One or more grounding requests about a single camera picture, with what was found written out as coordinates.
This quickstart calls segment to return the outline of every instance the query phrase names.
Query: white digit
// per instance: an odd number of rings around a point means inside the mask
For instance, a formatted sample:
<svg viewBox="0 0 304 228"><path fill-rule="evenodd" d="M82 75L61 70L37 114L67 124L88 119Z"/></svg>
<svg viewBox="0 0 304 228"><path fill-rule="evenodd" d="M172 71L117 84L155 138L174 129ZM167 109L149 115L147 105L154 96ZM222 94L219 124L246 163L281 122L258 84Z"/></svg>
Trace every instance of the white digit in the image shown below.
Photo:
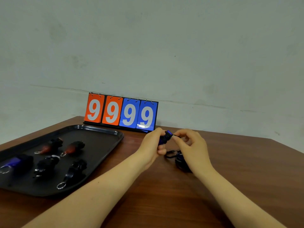
<svg viewBox="0 0 304 228"><path fill-rule="evenodd" d="M127 119L123 119L123 124L125 124L126 126L130 126L132 125L132 123L134 122L135 119L135 115L136 115L136 109L135 106L132 104L127 104L124 110L124 115L126 118L130 118L130 121L128 121Z"/></svg>
<svg viewBox="0 0 304 228"><path fill-rule="evenodd" d="M100 102L97 100L97 99L93 99L90 104L89 104L89 111L94 114L94 115L91 115L91 114L88 114L88 119L90 121L94 121L98 115L99 115L99 111L100 111Z"/></svg>
<svg viewBox="0 0 304 228"><path fill-rule="evenodd" d="M108 104L108 107L107 107L107 112L110 116L113 116L112 119L110 117L106 117L105 120L108 122L108 123L113 123L115 122L115 120L117 119L117 116L118 116L118 104L117 102L110 102Z"/></svg>
<svg viewBox="0 0 304 228"><path fill-rule="evenodd" d="M148 117L146 117L146 111L149 111L149 115ZM149 106L145 106L142 111L141 111L141 118L146 121L147 121L147 124L145 124L144 122L141 122L140 125L142 128L149 128L152 124L152 120L153 120L153 110L151 107Z"/></svg>

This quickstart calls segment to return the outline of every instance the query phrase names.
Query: person's left arm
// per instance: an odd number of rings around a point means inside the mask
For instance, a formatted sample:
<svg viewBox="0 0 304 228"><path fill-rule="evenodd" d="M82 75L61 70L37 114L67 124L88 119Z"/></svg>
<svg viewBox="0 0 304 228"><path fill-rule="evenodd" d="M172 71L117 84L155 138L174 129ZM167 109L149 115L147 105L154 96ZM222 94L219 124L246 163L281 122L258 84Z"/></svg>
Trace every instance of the person's left arm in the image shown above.
<svg viewBox="0 0 304 228"><path fill-rule="evenodd" d="M166 153L164 145L158 146L159 137L163 135L165 132L161 128L147 134L134 154L34 218L24 228L99 228L140 173L159 155Z"/></svg>

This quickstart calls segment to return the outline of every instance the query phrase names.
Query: person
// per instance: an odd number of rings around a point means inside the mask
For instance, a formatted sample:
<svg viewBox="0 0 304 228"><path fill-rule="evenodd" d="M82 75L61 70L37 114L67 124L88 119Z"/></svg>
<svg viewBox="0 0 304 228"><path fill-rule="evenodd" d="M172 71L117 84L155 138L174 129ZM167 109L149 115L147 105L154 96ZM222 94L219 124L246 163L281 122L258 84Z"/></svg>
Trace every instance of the person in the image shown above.
<svg viewBox="0 0 304 228"><path fill-rule="evenodd" d="M134 154L34 218L24 228L99 228L135 179L157 157L166 153L165 145L158 146L159 137L163 135L165 131L161 128L148 133ZM212 193L236 228L285 227L216 172L209 159L207 144L198 132L182 129L174 135L172 139L189 168Z"/></svg>

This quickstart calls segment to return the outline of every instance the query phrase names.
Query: person's right hand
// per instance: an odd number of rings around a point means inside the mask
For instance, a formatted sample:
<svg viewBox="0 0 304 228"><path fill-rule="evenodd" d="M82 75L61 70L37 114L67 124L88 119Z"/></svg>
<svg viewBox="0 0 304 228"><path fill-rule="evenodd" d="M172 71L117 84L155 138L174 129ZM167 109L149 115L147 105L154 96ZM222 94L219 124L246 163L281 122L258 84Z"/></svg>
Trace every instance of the person's right hand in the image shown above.
<svg viewBox="0 0 304 228"><path fill-rule="evenodd" d="M179 146L185 161L195 176L213 169L209 159L206 141L198 132L190 129L182 129L176 131L174 135L176 136L172 136L172 139ZM191 144L188 145L184 142L182 137L185 138L186 142L189 141L188 143Z"/></svg>

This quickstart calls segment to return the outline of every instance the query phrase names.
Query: orange number card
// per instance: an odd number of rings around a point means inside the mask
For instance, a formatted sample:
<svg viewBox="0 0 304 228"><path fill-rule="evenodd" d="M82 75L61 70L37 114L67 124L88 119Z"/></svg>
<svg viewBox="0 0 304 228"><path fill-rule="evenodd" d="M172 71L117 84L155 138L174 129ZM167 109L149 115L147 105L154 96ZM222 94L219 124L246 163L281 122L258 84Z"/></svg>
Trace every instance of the orange number card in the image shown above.
<svg viewBox="0 0 304 228"><path fill-rule="evenodd" d="M85 121L100 123L104 95L89 93Z"/></svg>
<svg viewBox="0 0 304 228"><path fill-rule="evenodd" d="M122 97L107 96L102 123L118 126L122 105Z"/></svg>

